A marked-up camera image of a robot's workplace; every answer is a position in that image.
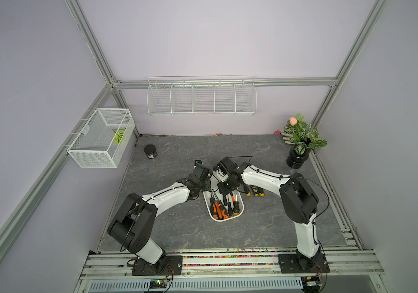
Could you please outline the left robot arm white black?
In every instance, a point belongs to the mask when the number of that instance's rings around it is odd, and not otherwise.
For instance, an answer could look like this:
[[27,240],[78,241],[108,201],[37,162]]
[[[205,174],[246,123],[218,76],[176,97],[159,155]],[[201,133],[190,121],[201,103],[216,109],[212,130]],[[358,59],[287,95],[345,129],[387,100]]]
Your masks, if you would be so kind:
[[155,219],[209,191],[211,175],[212,171],[198,162],[190,175],[167,188],[147,195],[131,193],[111,220],[108,235],[121,245],[121,250],[129,251],[151,266],[163,266],[166,252],[151,238]]

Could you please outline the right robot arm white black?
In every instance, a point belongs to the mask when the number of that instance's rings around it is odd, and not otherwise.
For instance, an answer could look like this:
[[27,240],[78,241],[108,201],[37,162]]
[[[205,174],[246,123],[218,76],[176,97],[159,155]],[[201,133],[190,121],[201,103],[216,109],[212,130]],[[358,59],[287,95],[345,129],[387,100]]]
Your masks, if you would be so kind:
[[229,157],[223,158],[213,171],[221,181],[218,188],[222,195],[239,187],[247,192],[249,186],[257,186],[279,196],[296,231],[296,255],[292,259],[294,269],[299,272],[330,271],[323,246],[317,237],[315,221],[319,198],[307,178],[300,173],[281,175],[269,172],[247,162],[237,165]]

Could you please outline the yellow black brown-shaft screwdriver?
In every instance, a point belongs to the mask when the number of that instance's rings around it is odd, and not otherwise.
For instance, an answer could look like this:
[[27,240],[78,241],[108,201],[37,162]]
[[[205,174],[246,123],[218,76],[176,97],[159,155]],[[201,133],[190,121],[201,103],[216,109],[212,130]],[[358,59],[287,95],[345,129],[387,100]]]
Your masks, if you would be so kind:
[[259,196],[260,195],[259,188],[257,186],[251,185],[251,189],[252,189],[253,194],[255,196]]

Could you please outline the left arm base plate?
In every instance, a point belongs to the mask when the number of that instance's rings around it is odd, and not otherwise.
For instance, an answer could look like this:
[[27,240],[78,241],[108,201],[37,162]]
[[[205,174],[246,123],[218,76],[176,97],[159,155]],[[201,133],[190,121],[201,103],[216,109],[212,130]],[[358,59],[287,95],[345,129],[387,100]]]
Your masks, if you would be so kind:
[[151,264],[138,258],[132,269],[133,276],[178,276],[182,274],[183,257],[180,255],[165,255],[156,264]]

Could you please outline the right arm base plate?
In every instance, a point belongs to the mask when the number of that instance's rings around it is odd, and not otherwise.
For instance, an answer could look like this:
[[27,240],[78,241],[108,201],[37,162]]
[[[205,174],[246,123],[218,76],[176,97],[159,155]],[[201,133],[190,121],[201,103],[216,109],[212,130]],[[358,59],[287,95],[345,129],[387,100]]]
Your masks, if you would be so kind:
[[320,250],[308,258],[298,251],[295,254],[279,254],[278,263],[281,273],[329,273],[331,270],[325,254]]

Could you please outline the white plastic storage box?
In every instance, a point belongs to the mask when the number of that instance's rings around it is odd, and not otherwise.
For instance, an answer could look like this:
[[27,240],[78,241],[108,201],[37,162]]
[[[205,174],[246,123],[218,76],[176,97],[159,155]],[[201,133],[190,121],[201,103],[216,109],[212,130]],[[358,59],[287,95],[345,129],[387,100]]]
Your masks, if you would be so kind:
[[240,217],[244,212],[242,192],[235,189],[227,195],[222,194],[219,183],[225,183],[228,176],[220,171],[213,171],[209,176],[209,188],[202,192],[210,217],[215,222],[227,222]]

